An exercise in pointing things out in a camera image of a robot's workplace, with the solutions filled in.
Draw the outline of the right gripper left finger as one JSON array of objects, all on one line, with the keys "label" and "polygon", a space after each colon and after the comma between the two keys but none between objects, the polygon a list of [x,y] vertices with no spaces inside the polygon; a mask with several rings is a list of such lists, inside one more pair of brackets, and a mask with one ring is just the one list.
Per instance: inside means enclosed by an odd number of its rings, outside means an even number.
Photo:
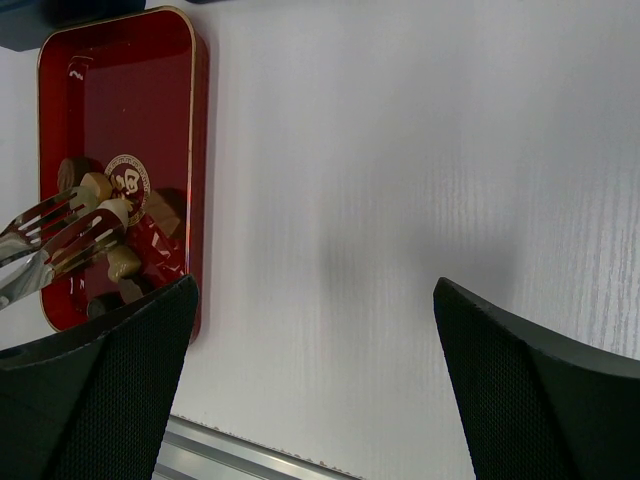
[{"label": "right gripper left finger", "polygon": [[186,275],[1,352],[4,479],[149,479],[198,313]]}]

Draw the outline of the white oval chocolate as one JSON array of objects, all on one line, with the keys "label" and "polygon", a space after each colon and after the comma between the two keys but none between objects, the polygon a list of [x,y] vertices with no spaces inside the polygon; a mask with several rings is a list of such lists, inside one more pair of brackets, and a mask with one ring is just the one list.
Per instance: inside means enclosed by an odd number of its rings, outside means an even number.
[{"label": "white oval chocolate", "polygon": [[125,200],[121,198],[112,198],[107,199],[100,203],[98,206],[99,209],[109,210],[113,214],[117,216],[124,229],[127,229],[129,226],[129,211],[128,204]]}]

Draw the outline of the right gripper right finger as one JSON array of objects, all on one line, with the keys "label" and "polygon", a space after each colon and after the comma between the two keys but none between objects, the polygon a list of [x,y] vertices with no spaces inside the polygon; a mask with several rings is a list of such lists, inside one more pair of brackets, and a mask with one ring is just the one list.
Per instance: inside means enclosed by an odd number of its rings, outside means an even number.
[{"label": "right gripper right finger", "polygon": [[476,478],[638,478],[638,361],[516,316],[446,278],[433,301]]}]

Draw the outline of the red lacquer tray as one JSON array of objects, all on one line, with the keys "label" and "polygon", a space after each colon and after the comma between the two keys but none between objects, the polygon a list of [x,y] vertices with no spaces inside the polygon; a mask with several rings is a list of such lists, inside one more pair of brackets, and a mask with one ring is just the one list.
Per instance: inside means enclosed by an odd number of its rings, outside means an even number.
[{"label": "red lacquer tray", "polygon": [[[163,6],[51,34],[38,58],[39,192],[61,161],[86,157],[129,202],[127,245],[161,287],[203,275],[209,52],[190,19]],[[145,207],[152,190],[186,199],[186,234],[167,238]]]}]

